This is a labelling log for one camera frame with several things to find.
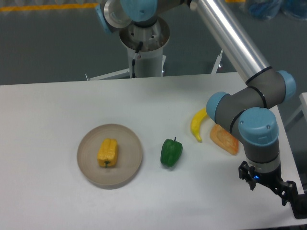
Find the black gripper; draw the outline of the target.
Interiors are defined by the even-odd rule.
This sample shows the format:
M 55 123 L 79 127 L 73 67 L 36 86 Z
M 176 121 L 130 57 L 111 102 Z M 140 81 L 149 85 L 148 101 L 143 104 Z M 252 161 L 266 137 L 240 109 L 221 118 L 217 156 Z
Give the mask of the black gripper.
M 261 184 L 271 189 L 282 200 L 282 205 L 290 203 L 293 215 L 296 219 L 307 218 L 307 195 L 299 194 L 296 183 L 281 180 L 281 165 L 271 172 L 258 172 L 254 166 L 249 166 L 243 161 L 238 168 L 239 178 L 249 184 L 253 191 L 256 184 Z

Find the silver and grey robot arm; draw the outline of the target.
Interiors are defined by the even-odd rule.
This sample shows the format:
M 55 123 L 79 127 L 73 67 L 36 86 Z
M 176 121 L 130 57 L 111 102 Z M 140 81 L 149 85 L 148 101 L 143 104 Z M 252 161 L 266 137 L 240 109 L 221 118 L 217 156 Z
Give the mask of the silver and grey robot arm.
M 182 5 L 181 0 L 104 0 L 95 7 L 107 33 L 119 31 L 128 50 L 131 78 L 162 76 L 162 48 L 168 25 L 159 14 Z M 246 88 L 229 95 L 215 93 L 207 102 L 209 117 L 244 146 L 246 161 L 238 173 L 250 189 L 261 184 L 290 203 L 294 217 L 307 216 L 307 197 L 293 181 L 281 178 L 278 125 L 271 108 L 287 101 L 296 83 L 286 71 L 275 71 L 256 48 L 229 8 L 220 0 L 187 0 L 230 59 Z

